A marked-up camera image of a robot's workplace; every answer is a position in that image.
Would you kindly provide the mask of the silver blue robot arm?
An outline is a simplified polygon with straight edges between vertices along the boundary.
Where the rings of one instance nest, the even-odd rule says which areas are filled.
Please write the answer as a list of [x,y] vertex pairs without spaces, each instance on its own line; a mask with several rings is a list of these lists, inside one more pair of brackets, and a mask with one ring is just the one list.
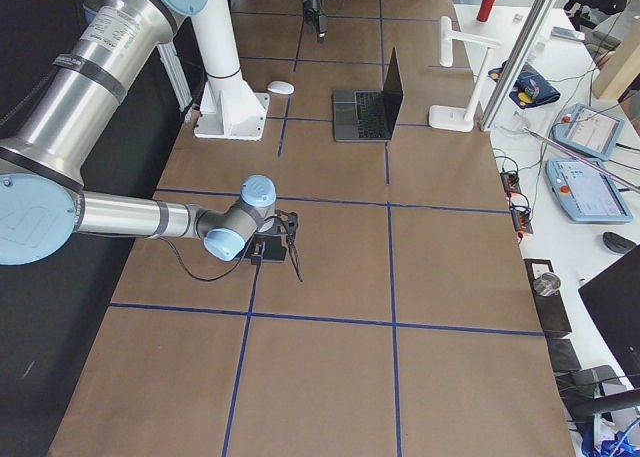
[[296,217],[277,207],[273,181],[249,176],[225,211],[97,193],[85,162],[112,166],[127,151],[100,138],[152,52],[190,21],[204,63],[196,133],[259,140],[269,96],[245,81],[227,0],[102,0],[75,47],[57,56],[51,83],[19,130],[1,143],[1,262],[30,264],[75,233],[192,238],[223,261],[258,260],[267,243],[293,250]]

